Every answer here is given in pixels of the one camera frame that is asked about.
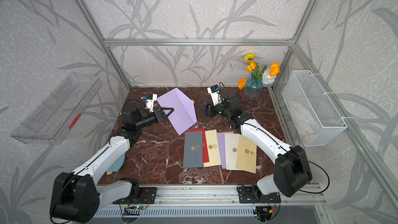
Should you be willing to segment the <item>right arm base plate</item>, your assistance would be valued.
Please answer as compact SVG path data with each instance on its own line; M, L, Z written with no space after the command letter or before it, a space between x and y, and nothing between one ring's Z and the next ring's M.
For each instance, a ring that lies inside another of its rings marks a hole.
M240 203L280 203L279 193L264 195L253 186L237 185L236 187Z

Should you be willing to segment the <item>grey envelope with gold seal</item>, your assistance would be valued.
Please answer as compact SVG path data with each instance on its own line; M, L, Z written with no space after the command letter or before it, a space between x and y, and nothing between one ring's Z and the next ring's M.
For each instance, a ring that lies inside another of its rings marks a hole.
M202 132L186 132L184 139L183 168L203 167Z

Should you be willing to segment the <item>lilac envelope with gold seal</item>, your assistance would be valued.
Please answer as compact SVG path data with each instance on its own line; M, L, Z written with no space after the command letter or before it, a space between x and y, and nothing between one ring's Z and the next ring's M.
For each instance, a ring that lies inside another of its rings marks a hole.
M161 95L157 102L163 108L174 109L168 119L178 135L182 135L197 123L194 103L180 89L175 88Z

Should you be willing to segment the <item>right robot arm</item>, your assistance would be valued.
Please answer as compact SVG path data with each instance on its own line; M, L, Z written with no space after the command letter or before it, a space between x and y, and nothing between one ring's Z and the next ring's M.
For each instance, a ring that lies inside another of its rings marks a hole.
M205 116L221 116L241 135L253 141L273 162L274 174L264 176L252 185L253 198L262 202L269 197L283 194L292 197L303 192L303 187L313 179L305 150L290 146L265 130L253 116L242 111L237 95L228 91L223 83L207 88L211 101L201 108Z

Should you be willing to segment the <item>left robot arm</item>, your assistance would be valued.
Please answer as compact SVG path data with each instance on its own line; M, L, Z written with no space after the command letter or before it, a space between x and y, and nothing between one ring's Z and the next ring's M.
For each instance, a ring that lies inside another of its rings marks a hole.
M62 219L63 223L87 223L97 210L121 199L140 198L139 183L123 178L110 185L98 185L108 169L133 145L142 129L166 120L174 109L160 107L142 115L139 106L132 103L122 109L122 127L109 142L87 162L70 173L61 173L54 181L50 204L50 220Z

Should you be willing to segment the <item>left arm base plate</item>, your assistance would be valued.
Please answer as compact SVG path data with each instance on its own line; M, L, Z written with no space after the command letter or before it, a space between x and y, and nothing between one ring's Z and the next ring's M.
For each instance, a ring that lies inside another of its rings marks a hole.
M114 201L113 204L132 205L132 204L154 204L157 193L157 187L140 187L133 189L133 193L123 199Z

